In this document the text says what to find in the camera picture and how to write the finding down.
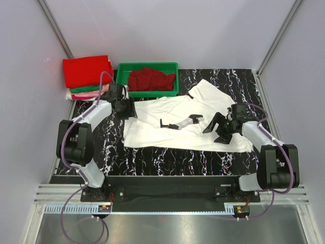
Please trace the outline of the white printed t-shirt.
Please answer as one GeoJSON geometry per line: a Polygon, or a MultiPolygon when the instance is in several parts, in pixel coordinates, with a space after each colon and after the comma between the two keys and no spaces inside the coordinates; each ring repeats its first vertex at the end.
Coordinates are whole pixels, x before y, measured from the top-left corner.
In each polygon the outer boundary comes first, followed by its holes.
{"type": "Polygon", "coordinates": [[[166,147],[228,153],[251,152],[252,143],[236,133],[229,144],[215,142],[217,133],[204,133],[215,113],[227,114],[233,99],[206,80],[187,95],[135,102],[137,118],[124,123],[123,144],[130,148],[166,147]]]}

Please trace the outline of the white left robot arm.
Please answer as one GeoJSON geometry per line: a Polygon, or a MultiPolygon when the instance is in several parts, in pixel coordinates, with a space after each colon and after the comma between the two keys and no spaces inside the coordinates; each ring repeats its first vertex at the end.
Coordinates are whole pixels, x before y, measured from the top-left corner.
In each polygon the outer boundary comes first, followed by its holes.
{"type": "Polygon", "coordinates": [[[109,188],[104,185],[105,177],[94,162],[94,129],[112,113],[118,119],[136,118],[133,98],[122,100],[98,100],[73,120],[59,123],[56,155],[69,169],[75,170],[92,189],[92,196],[98,201],[109,197],[109,188]]]}

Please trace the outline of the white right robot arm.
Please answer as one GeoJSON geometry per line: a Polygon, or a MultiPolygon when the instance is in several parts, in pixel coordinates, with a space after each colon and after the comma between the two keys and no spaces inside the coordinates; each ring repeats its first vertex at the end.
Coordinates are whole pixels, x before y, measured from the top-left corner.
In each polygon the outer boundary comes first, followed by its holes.
{"type": "Polygon", "coordinates": [[[203,133],[215,131],[216,143],[230,144],[234,134],[248,139],[258,151],[256,173],[239,177],[239,184],[231,188],[231,197],[243,201],[249,191],[273,190],[286,194],[300,184],[298,149],[293,144],[285,144],[276,139],[247,113],[233,113],[227,116],[215,113],[203,133]]]}

